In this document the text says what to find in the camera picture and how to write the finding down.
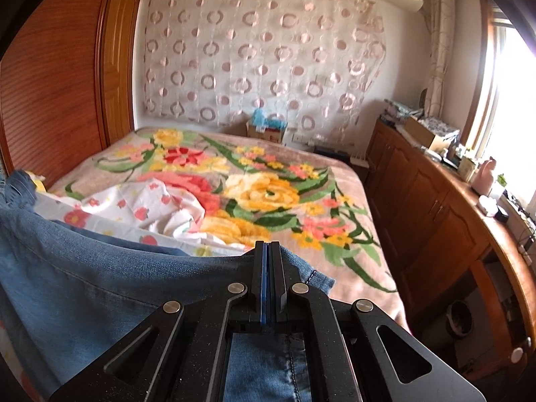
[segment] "metal rivet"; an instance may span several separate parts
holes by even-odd
[[[309,291],[309,286],[302,282],[297,282],[294,284],[294,286],[292,286],[292,291],[300,294],[307,293]]]
[[[517,347],[512,351],[512,354],[510,355],[510,361],[513,364],[518,364],[519,361],[521,361],[521,358],[523,358],[523,349]]]
[[[374,308],[374,304],[368,299],[359,299],[355,302],[355,307],[361,311],[361,313],[368,313]]]
[[[227,286],[227,290],[229,290],[231,293],[234,293],[234,294],[242,293],[245,288],[246,287],[244,287],[244,284],[240,282],[234,282]]]
[[[179,311],[181,309],[181,305],[176,300],[169,300],[164,304],[163,308],[166,313],[172,314]]]

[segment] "jeans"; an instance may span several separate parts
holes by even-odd
[[[170,299],[186,305],[234,280],[252,257],[190,257],[43,219],[35,186],[16,172],[0,198],[0,319],[30,380],[48,398],[60,385]],[[300,278],[334,281],[282,249]],[[225,400],[311,399],[303,340],[235,334]]]

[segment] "small plant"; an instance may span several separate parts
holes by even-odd
[[[499,176],[497,176],[497,182],[503,186],[504,188],[506,187],[506,180],[505,180],[505,175],[504,174],[500,174]]]

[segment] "window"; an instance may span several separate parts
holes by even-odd
[[[478,154],[497,160],[508,190],[534,214],[536,201],[536,57],[513,28],[496,27],[500,38],[494,104]]]
[[[497,161],[508,190],[536,216],[536,57],[490,0],[482,9],[482,55],[462,142]]]

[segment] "triangular cutout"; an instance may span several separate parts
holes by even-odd
[[[158,333],[158,328],[147,328],[104,366],[104,372],[127,384],[134,384],[151,353]]]
[[[400,382],[409,384],[431,372],[432,365],[398,337],[390,327],[381,325],[377,331]]]

